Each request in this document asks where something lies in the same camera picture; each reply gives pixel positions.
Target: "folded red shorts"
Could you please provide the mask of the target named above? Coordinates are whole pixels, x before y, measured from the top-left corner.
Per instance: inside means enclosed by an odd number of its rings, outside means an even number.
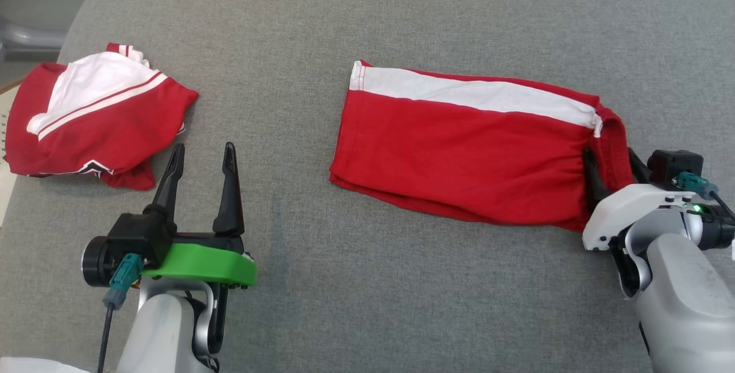
[[[184,130],[199,96],[131,46],[36,67],[10,109],[5,160],[14,174],[95,174],[111,187],[152,188],[149,158]]]
[[[633,182],[625,126],[598,96],[357,61],[330,180],[423,213],[581,232],[585,148],[609,189]]]

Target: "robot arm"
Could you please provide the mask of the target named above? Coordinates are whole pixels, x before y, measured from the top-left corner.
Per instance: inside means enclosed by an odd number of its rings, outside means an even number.
[[[183,169],[184,145],[179,144],[152,203],[142,214],[122,214],[107,236],[95,237],[84,251],[82,274],[90,286],[119,289],[115,281],[130,256],[142,266],[133,275],[140,276],[140,299],[120,373],[218,371],[215,357],[222,347],[229,290],[255,284],[255,263],[241,238],[245,228],[234,145],[225,145],[222,200],[212,232],[179,232],[173,221]],[[130,278],[125,281],[115,309],[130,287]],[[204,293],[204,302],[192,298],[191,292]],[[100,369],[105,350],[103,335]]]
[[[664,234],[648,246],[653,278],[636,314],[656,373],[720,373],[735,366],[735,299],[693,242]]]
[[[587,184],[593,186],[585,248],[612,254],[622,291],[635,300],[656,373],[731,371],[735,299],[702,251],[732,244],[735,216],[717,197],[717,187],[698,177],[701,156],[656,151],[648,161],[651,170],[633,153],[630,161],[643,183],[608,195],[594,176],[593,160],[585,158]],[[722,205],[693,204],[695,195]]]

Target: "black cable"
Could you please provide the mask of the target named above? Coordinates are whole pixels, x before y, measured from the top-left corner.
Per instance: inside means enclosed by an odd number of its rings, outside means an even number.
[[[105,354],[107,354],[107,339],[110,338],[110,324],[113,323],[112,305],[107,307],[107,316],[105,316],[105,328],[102,331],[102,344],[99,347],[99,360],[97,361],[97,373],[102,373],[105,369]]]
[[[727,204],[725,204],[725,201],[723,201],[722,198],[719,197],[719,195],[717,195],[717,192],[710,191],[709,195],[712,195],[712,198],[714,198],[714,200],[717,201],[719,206],[722,206],[722,209],[724,209],[725,212],[728,213],[730,218],[735,219],[735,213],[733,213],[733,210],[730,209],[730,207],[728,207]]]

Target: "teal connector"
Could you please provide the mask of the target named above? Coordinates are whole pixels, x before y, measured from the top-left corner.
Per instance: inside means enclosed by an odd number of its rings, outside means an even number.
[[[113,278],[110,280],[110,290],[107,291],[107,294],[102,299],[105,307],[120,310],[120,307],[125,302],[125,297],[128,294],[130,286],[140,277],[143,267],[144,264],[139,255],[125,255],[125,258],[123,258],[118,269],[115,270]]]
[[[709,183],[708,180],[691,172],[682,172],[679,174],[675,185],[685,191],[696,192],[704,200],[714,200],[711,193],[719,192],[717,185]]]

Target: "white stripe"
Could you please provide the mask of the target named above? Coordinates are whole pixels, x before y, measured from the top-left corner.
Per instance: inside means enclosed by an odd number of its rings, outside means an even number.
[[[366,67],[355,62],[351,90],[412,100],[459,104],[481,111],[524,112],[588,127],[599,137],[602,119],[593,106],[559,94],[510,82],[455,80],[406,69]]]
[[[88,106],[87,108],[81,109],[76,112],[72,112],[71,114],[68,114],[55,124],[45,128],[42,130],[41,133],[38,135],[38,140],[42,140],[48,133],[53,132],[54,130],[57,130],[60,126],[63,126],[67,122],[70,122],[73,119],[76,119],[80,116],[84,116],[86,114],[91,114],[94,111],[99,111],[100,109],[107,108],[108,106],[112,106],[113,104],[118,104],[120,102],[126,101],[130,98],[135,98],[136,96],[140,94],[144,94],[147,91],[152,90],[153,88],[156,88],[158,85],[160,85],[164,80],[168,79],[168,76],[164,75],[163,73],[160,73],[154,80],[150,81],[149,83],[139,86],[137,88],[132,88],[129,91],[125,91],[121,94],[115,95],[112,98],[108,98],[105,100],[102,100],[100,102],[97,102],[95,104],[92,104],[91,106]],[[55,119],[50,119],[48,123],[52,123]]]
[[[157,71],[115,52],[102,52],[71,62],[58,77],[47,111],[30,119],[26,130],[39,135],[45,126],[69,112],[130,87],[143,85]]]

